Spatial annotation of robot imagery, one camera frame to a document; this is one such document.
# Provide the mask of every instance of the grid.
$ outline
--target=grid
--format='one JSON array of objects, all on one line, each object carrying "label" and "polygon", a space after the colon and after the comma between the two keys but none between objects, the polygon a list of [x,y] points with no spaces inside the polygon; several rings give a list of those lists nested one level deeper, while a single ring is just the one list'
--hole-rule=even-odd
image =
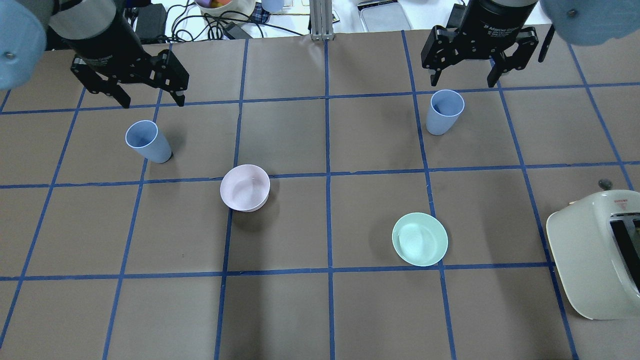
[{"label": "grid", "polygon": [[[575,348],[572,332],[569,326],[569,322],[566,317],[566,313],[563,306],[563,301],[561,298],[561,290],[559,288],[558,282],[556,280],[555,271],[554,271],[554,263],[552,261],[549,249],[547,247],[547,243],[545,241],[545,235],[543,232],[543,222],[541,221],[538,207],[536,205],[536,200],[534,198],[531,182],[529,180],[529,175],[527,173],[530,169],[538,169],[538,168],[559,168],[559,167],[603,167],[603,166],[618,166],[620,167],[624,178],[626,180],[626,185],[629,189],[633,190],[634,185],[632,184],[631,178],[626,170],[627,165],[640,165],[640,161],[623,161],[620,156],[616,144],[613,141],[613,138],[607,128],[607,124],[598,109],[596,101],[594,100],[593,94],[591,93],[591,88],[596,87],[612,87],[612,86],[639,86],[640,83],[629,82],[629,83],[604,83],[604,84],[595,84],[590,85],[587,83],[586,78],[583,74],[583,71],[580,67],[580,63],[576,57],[574,50],[569,47],[572,58],[575,62],[575,66],[578,69],[580,74],[580,78],[582,80],[581,85],[557,85],[557,86],[514,86],[514,87],[503,87],[500,82],[498,82],[496,88],[475,88],[475,89],[459,89],[458,92],[467,93],[467,92],[497,92],[500,96],[502,106],[504,108],[504,113],[507,118],[507,122],[509,125],[509,130],[511,132],[511,136],[513,138],[513,142],[515,145],[516,153],[518,156],[519,165],[504,165],[504,166],[482,166],[482,167],[430,167],[428,165],[428,157],[425,150],[424,137],[422,134],[422,127],[420,124],[420,111],[418,104],[418,95],[424,94],[433,94],[435,91],[417,91],[415,86],[415,80],[413,76],[413,68],[410,59],[409,47],[406,40],[405,32],[401,32],[403,39],[403,47],[406,56],[406,64],[408,66],[409,77],[411,81],[411,92],[390,92],[390,93],[379,93],[379,94],[347,94],[347,95],[330,95],[330,77],[329,77],[329,48],[328,43],[324,43],[324,96],[321,97],[281,97],[275,99],[244,99],[244,86],[246,81],[246,62],[247,62],[247,54],[249,48],[249,41],[246,40],[244,42],[244,56],[243,56],[243,68],[242,68],[242,80],[240,87],[240,96],[236,101],[204,101],[204,102],[187,102],[185,106],[192,105],[202,105],[202,104],[237,104],[239,106],[239,116],[237,120],[236,127],[236,140],[235,140],[235,151],[234,151],[234,166],[238,165],[238,156],[239,156],[239,143],[241,136],[241,121],[243,114],[243,104],[249,102],[277,102],[277,101],[304,101],[304,100],[312,100],[312,99],[323,99],[324,107],[325,107],[325,142],[326,142],[326,172],[320,173],[295,173],[295,174],[273,174],[270,175],[272,179],[279,178],[293,178],[293,177],[325,177],[326,178],[326,230],[327,230],[327,263],[328,266],[326,268],[290,268],[285,270],[254,270],[254,271],[229,271],[228,270],[228,255],[230,248],[230,238],[231,238],[231,230],[232,230],[232,218],[233,212],[230,210],[228,212],[227,217],[227,231],[225,238],[225,254],[223,261],[223,270],[219,272],[182,272],[182,273],[162,273],[162,274],[126,274],[125,269],[127,266],[127,257],[129,255],[129,248],[131,245],[131,240],[134,232],[134,227],[136,223],[136,215],[138,213],[138,206],[140,204],[141,194],[143,187],[146,184],[154,184],[154,183],[180,183],[180,182],[203,182],[203,181],[221,181],[221,177],[196,177],[196,178],[180,178],[180,179],[145,179],[145,172],[147,169],[147,161],[144,160],[141,166],[140,172],[140,180],[139,181],[121,181],[121,182],[103,182],[103,183],[58,183],[56,180],[58,178],[58,173],[61,168],[62,161],[65,156],[65,152],[67,150],[67,145],[69,143],[69,139],[74,130],[74,124],[76,123],[76,118],[81,111],[88,110],[110,110],[117,109],[116,106],[105,106],[105,107],[95,107],[95,108],[81,108],[81,103],[84,97],[84,89],[80,95],[80,98],[77,102],[76,108],[63,108],[63,109],[50,109],[50,110],[24,110],[24,111],[3,111],[5,104],[11,94],[11,92],[7,92],[4,97],[2,106],[0,106],[0,115],[10,115],[10,114],[20,114],[20,113],[53,113],[53,112],[73,112],[73,119],[71,121],[70,127],[68,129],[68,133],[65,139],[64,146],[59,156],[58,164],[56,166],[56,170],[53,174],[50,183],[42,183],[42,184],[9,184],[9,185],[0,185],[0,189],[9,189],[9,188],[47,188],[47,196],[45,198],[45,202],[42,208],[42,212],[40,214],[40,218],[38,220],[38,225],[36,227],[35,233],[33,235],[33,240],[29,247],[29,251],[27,257],[24,262],[24,266],[22,268],[22,272],[19,276],[14,277],[0,277],[0,281],[17,281],[17,287],[15,290],[15,294],[13,296],[13,300],[11,306],[9,308],[8,316],[6,317],[6,321],[4,322],[3,330],[0,335],[0,347],[2,342],[4,341],[4,337],[8,329],[10,329],[10,322],[12,319],[13,310],[16,306],[16,303],[20,300],[20,289],[24,281],[56,281],[56,280],[74,280],[74,279],[116,279],[117,287],[116,293],[113,300],[113,307],[111,310],[111,315],[109,317],[109,327],[107,336],[104,342],[104,351],[102,358],[107,359],[109,353],[109,345],[111,341],[111,332],[113,330],[113,324],[115,321],[116,312],[118,310],[118,300],[120,297],[120,290],[122,287],[122,282],[124,279],[148,279],[148,278],[172,278],[172,277],[219,277],[221,279],[220,286],[220,301],[219,301],[219,309],[218,309],[218,326],[216,331],[216,341],[215,348],[213,349],[213,357],[215,359],[220,356],[220,343],[221,343],[221,335],[223,328],[223,312],[225,310],[225,295],[226,295],[226,281],[227,277],[238,277],[238,276],[253,276],[253,275],[283,275],[283,274],[327,274],[328,275],[328,317],[329,317],[329,337],[330,337],[330,357],[331,359],[336,358],[335,353],[335,320],[334,320],[334,308],[333,308],[333,275],[334,273],[344,273],[344,272],[394,272],[394,271],[437,271],[440,274],[440,285],[442,288],[442,302],[444,306],[445,312],[445,321],[447,326],[447,336],[449,339],[449,348],[451,351],[451,358],[456,359],[456,346],[454,341],[454,333],[451,321],[451,314],[449,309],[449,299],[447,295],[447,282],[445,278],[445,270],[469,270],[469,269],[484,269],[484,268],[548,268],[550,278],[552,280],[552,284],[554,287],[557,304],[560,310],[560,314],[562,316],[564,329],[566,332],[566,336],[568,339],[568,343],[570,346],[570,351],[574,359],[578,358],[578,353]],[[547,90],[547,89],[560,89],[560,88],[583,88],[586,90],[589,100],[595,110],[598,120],[600,121],[600,125],[602,126],[602,130],[604,131],[609,145],[615,155],[616,161],[608,161],[608,162],[599,162],[599,163],[574,163],[574,164],[563,164],[563,163],[551,163],[551,164],[534,164],[527,165],[522,156],[522,152],[520,150],[520,145],[518,143],[518,138],[516,135],[516,131],[514,125],[511,121],[511,115],[509,113],[509,108],[507,105],[507,101],[505,99],[505,92],[517,92],[522,90]],[[161,103],[161,91],[158,93],[157,101],[155,104],[143,104],[143,105],[134,105],[131,108],[154,108],[154,122],[157,120],[158,111],[161,107],[167,106],[175,106],[174,104],[162,104]],[[413,107],[415,112],[415,122],[417,126],[417,136],[420,144],[420,154],[422,157],[422,168],[407,168],[400,170],[364,170],[357,172],[334,172],[331,169],[330,163],[330,100],[332,99],[341,99],[341,98],[355,98],[355,97],[387,97],[387,96],[398,96],[398,95],[411,95],[413,99]],[[331,188],[332,188],[332,178],[340,177],[340,176],[365,176],[365,175],[373,175],[373,174],[411,174],[411,173],[423,173],[425,176],[426,182],[426,193],[429,201],[429,209],[433,216],[436,215],[435,203],[433,200],[432,187],[431,187],[431,174],[435,172],[459,172],[459,171],[473,171],[473,170],[521,170],[522,176],[524,177],[525,185],[527,188],[527,192],[529,195],[529,200],[531,202],[531,207],[534,213],[536,225],[538,226],[538,232],[541,240],[541,245],[543,247],[545,261],[544,262],[533,262],[533,263],[486,263],[486,264],[469,264],[469,265],[445,265],[441,260],[437,265],[427,266],[424,268],[416,267],[416,266],[358,266],[358,267],[334,267],[333,266],[333,247],[332,247],[332,212],[331,212]],[[49,205],[49,200],[52,195],[52,191],[54,188],[64,188],[64,187],[76,187],[76,186],[122,186],[122,185],[138,185],[137,196],[135,200],[135,205],[133,208],[133,213],[131,216],[131,224],[129,226],[129,234],[127,236],[127,241],[125,245],[124,254],[122,257],[122,265],[120,267],[120,271],[118,274],[84,274],[84,275],[26,275],[27,269],[29,267],[29,262],[31,260],[31,255],[35,248],[36,242],[38,240],[38,234],[40,232],[40,227],[42,225],[43,219],[47,212],[47,207]]]}]

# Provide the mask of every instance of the white appliance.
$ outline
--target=white appliance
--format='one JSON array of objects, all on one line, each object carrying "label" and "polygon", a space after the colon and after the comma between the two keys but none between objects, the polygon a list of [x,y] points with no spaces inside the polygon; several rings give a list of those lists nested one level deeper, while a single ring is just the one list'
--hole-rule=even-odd
[{"label": "white appliance", "polygon": [[569,302],[589,319],[640,317],[640,193],[607,190],[547,220]]}]

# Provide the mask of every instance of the white background surface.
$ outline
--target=white background surface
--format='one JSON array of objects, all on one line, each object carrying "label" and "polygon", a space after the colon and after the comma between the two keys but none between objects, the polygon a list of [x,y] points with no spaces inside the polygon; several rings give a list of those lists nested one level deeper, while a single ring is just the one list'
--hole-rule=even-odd
[{"label": "white background surface", "polygon": [[[361,0],[333,0],[333,9],[338,13],[340,22],[333,24],[333,32],[335,33],[361,33],[364,32],[360,17],[358,14],[357,4]],[[281,26],[283,28],[297,31],[298,33],[308,34],[309,24],[309,6],[305,6],[308,0],[289,0],[293,3],[293,7],[287,7],[283,9],[282,13],[271,15],[268,24]],[[174,4],[186,4],[186,0],[155,0],[153,3],[161,3],[165,8]],[[449,19],[449,14],[453,4],[461,4],[462,1],[457,0],[399,0],[404,12],[411,24],[412,29],[431,29],[435,25],[446,25]],[[176,16],[180,15],[183,8],[176,7],[169,13],[167,20],[167,35],[170,35],[170,28],[173,20]],[[199,15],[200,9],[197,6],[189,8],[188,15]],[[529,16],[526,24],[549,24],[549,19],[544,15],[540,4],[536,5],[536,8]],[[179,29],[187,29],[193,35],[197,35],[205,27],[205,21],[203,19],[188,19],[183,21]],[[260,37],[260,32],[255,28],[253,24],[242,24],[242,28],[249,33],[252,37]],[[269,28],[267,26],[262,27],[265,37],[286,37],[294,36],[291,33],[282,31],[279,29]],[[181,35],[183,38],[188,38],[188,35]],[[206,39],[206,35],[202,35],[197,40]]]}]

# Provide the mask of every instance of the mint green bowl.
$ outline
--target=mint green bowl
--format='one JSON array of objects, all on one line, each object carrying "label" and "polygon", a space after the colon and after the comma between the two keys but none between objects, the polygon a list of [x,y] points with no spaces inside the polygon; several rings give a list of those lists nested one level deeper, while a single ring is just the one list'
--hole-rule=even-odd
[{"label": "mint green bowl", "polygon": [[394,226],[391,241],[398,256],[415,266],[430,266],[440,261],[449,247],[444,226],[425,213],[410,213]]}]

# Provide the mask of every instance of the bowl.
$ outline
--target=bowl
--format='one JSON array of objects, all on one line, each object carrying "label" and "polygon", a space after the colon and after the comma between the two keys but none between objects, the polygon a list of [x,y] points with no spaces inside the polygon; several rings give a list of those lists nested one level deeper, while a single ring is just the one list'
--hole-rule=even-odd
[{"label": "bowl", "polygon": [[415,266],[430,266],[444,258],[449,237],[444,226],[425,213],[410,213],[401,217],[391,234],[396,253]]},{"label": "bowl", "polygon": [[270,188],[269,176],[263,169],[245,164],[227,172],[220,183],[220,197],[233,210],[250,213],[267,202]]}]

